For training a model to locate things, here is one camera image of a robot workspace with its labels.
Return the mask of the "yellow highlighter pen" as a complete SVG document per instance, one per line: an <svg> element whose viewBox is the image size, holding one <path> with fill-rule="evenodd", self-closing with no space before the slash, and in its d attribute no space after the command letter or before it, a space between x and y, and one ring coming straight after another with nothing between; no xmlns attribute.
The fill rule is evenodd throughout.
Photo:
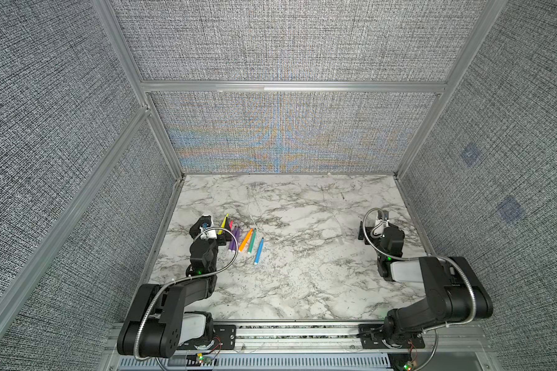
<svg viewBox="0 0 557 371"><path fill-rule="evenodd" d="M224 229L225 229L225 227L226 227L226 225L227 225L228 218L229 218L229 214L227 213L227 214L225 215L225 217L224 217L222 223L221 223L221 229L218 231L218 235L222 235L222 234L224 233Z"/></svg>

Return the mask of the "purple pen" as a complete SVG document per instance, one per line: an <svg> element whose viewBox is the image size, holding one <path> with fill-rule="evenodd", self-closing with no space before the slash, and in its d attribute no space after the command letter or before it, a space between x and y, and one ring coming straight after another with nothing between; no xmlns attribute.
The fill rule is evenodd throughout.
<svg viewBox="0 0 557 371"><path fill-rule="evenodd" d="M234 235L235 239L233 239L233 241L232 241L232 250L233 251L238 250L238 243L239 243L240 234L241 234L241 228L240 227L235 227L235 229L233 230L233 235Z"/></svg>
<svg viewBox="0 0 557 371"><path fill-rule="evenodd" d="M238 232L239 232L238 226L235 225L235 226L231 229L232 236L230 236L229 239L228 239L228 242L229 242L229 244L228 244L228 250L230 250L230 251L234 251L234 250L235 250L235 238L236 238L236 236L238 236Z"/></svg>

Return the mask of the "orange pen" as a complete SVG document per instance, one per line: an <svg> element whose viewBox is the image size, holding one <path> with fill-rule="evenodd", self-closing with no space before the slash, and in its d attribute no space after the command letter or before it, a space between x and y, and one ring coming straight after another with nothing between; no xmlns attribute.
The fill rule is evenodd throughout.
<svg viewBox="0 0 557 371"><path fill-rule="evenodd" d="M249 241L250 241L250 239L251 239L251 237L252 237L253 232L254 232L254 229L250 229L250 230L246 233L246 235L245 235L245 237L244 237L244 240L241 241L241 244L240 244L240 246L239 246L239 248L238 248L238 251L239 251L239 252L243 252L244 249L247 247L247 245L248 245L248 243L249 243Z"/></svg>

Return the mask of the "green pen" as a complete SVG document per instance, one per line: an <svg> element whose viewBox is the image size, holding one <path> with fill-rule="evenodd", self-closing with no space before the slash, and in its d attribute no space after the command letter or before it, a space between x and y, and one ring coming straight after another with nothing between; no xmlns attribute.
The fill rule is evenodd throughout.
<svg viewBox="0 0 557 371"><path fill-rule="evenodd" d="M254 249L256 234L257 234L257 229L254 229L249 239L248 254L251 254Z"/></svg>

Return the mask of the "blue pen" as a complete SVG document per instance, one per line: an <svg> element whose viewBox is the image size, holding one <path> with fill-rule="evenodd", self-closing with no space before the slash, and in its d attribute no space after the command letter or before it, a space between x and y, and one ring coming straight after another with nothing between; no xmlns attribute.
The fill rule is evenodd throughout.
<svg viewBox="0 0 557 371"><path fill-rule="evenodd" d="M259 262L260 262L261 252L262 252L263 247L264 247L264 242L265 242L265 238L263 237L259 242L258 249L256 250L254 265L258 265Z"/></svg>

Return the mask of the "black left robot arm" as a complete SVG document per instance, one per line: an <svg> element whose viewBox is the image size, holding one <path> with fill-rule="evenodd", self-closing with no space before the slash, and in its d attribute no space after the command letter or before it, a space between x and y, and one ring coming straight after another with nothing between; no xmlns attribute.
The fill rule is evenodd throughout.
<svg viewBox="0 0 557 371"><path fill-rule="evenodd" d="M168 359L184 343L216 342L212 314L187 312L186 307L214 293L219 247L227 243L227 234L216 230L212 217L205 215L190 227L190 236L185 280L139 287L117 340L120 355Z"/></svg>

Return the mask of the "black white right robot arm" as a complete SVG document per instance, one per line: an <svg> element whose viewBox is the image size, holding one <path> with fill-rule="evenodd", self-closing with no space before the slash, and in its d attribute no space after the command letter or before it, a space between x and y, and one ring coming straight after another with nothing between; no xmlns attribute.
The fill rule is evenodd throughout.
<svg viewBox="0 0 557 371"><path fill-rule="evenodd" d="M365 349L409 347L425 332L493 315L493 301L465 258L405 260L405 232L383 220L371 227L361 223L358 239L376 250L378 273L385 281L422 284L425 291L418 302L389 310L382 324L359 326Z"/></svg>

